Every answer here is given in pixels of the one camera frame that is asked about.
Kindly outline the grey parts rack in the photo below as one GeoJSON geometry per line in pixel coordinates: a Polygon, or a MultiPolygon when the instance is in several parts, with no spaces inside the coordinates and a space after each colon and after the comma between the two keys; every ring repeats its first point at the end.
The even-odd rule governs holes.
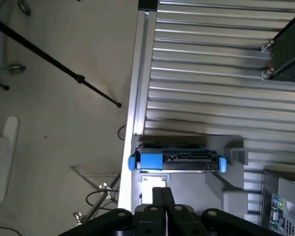
{"type": "Polygon", "coordinates": [[[189,205],[196,213],[217,208],[238,217],[248,212],[243,167],[248,163],[244,140],[239,135],[135,135],[128,157],[141,145],[202,145],[227,160],[227,170],[219,171],[143,171],[131,172],[130,209],[152,203],[154,187],[169,187],[178,204],[189,205]]]}

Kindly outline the open PC case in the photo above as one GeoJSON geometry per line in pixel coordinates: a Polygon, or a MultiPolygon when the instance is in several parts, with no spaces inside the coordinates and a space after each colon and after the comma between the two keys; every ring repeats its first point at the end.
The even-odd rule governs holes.
{"type": "Polygon", "coordinates": [[[265,170],[260,225],[295,236],[295,173],[265,170]]]}

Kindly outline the black tripod leg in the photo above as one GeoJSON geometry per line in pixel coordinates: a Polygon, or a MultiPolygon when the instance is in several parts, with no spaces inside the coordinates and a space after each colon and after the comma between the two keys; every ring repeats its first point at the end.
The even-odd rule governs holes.
{"type": "Polygon", "coordinates": [[[44,59],[48,63],[52,64],[53,66],[55,66],[56,68],[58,68],[62,72],[66,73],[67,75],[72,77],[77,83],[85,85],[89,89],[93,90],[94,92],[98,93],[99,95],[101,95],[105,99],[107,99],[110,102],[112,102],[113,104],[115,104],[118,108],[122,107],[122,104],[120,102],[115,101],[110,96],[106,95],[105,93],[103,93],[102,91],[100,91],[99,89],[97,89],[96,87],[91,85],[89,82],[87,82],[83,75],[76,74],[75,72],[70,70],[68,67],[61,64],[59,61],[57,61],[56,59],[51,57],[49,54],[47,54],[46,52],[44,52],[43,50],[41,50],[40,48],[38,48],[37,46],[32,44],[30,41],[28,41],[27,39],[22,37],[20,34],[15,32],[14,30],[12,30],[10,27],[5,25],[1,21],[0,21],[0,32],[5,34],[6,36],[10,37],[14,41],[18,42],[23,47],[27,48],[28,50],[30,50],[31,52],[33,52],[37,56],[41,57],[42,59],[44,59]]]}

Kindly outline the white furniture foot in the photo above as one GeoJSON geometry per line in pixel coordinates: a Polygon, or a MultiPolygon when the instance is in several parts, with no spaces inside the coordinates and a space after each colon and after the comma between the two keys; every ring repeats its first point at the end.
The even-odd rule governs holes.
{"type": "Polygon", "coordinates": [[[0,202],[6,197],[19,126],[20,120],[17,117],[9,117],[5,123],[3,135],[0,137],[0,202]]]}

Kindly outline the clear plastic plate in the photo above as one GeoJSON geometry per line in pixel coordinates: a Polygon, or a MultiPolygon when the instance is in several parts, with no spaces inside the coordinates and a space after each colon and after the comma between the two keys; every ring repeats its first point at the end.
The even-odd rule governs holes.
{"type": "Polygon", "coordinates": [[[70,170],[83,179],[95,191],[118,189],[121,176],[121,161],[95,159],[70,165],[70,170]]]}

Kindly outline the black table corner cap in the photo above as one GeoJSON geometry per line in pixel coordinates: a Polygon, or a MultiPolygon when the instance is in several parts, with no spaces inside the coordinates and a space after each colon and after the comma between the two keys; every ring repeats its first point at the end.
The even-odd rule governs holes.
{"type": "Polygon", "coordinates": [[[139,0],[138,10],[140,11],[157,11],[158,0],[139,0]]]}

